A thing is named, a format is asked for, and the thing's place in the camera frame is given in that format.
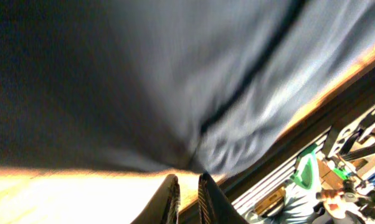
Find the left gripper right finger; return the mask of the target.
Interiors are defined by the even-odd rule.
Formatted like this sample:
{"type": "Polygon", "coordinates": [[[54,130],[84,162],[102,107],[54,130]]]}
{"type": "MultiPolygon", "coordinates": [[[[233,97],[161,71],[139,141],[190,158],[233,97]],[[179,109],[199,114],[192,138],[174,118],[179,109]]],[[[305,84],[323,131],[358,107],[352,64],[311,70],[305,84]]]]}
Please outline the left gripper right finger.
{"type": "Polygon", "coordinates": [[[208,173],[199,176],[197,196],[200,224],[248,224],[208,173]]]}

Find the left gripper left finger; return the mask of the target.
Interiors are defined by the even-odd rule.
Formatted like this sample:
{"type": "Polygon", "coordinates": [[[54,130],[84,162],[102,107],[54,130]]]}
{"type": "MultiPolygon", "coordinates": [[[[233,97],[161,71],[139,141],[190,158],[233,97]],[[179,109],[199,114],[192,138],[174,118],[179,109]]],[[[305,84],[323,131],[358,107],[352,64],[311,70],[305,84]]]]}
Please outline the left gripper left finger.
{"type": "Polygon", "coordinates": [[[178,177],[169,174],[131,224],[178,224],[180,203],[178,177]]]}

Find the dark blue shorts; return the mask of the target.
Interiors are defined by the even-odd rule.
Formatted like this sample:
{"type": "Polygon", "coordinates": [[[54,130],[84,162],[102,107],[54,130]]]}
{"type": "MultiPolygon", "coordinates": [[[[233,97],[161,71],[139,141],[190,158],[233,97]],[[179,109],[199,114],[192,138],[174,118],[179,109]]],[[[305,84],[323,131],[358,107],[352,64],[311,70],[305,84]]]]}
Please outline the dark blue shorts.
{"type": "Polygon", "coordinates": [[[236,174],[375,44],[375,1],[0,1],[0,166],[236,174]]]}

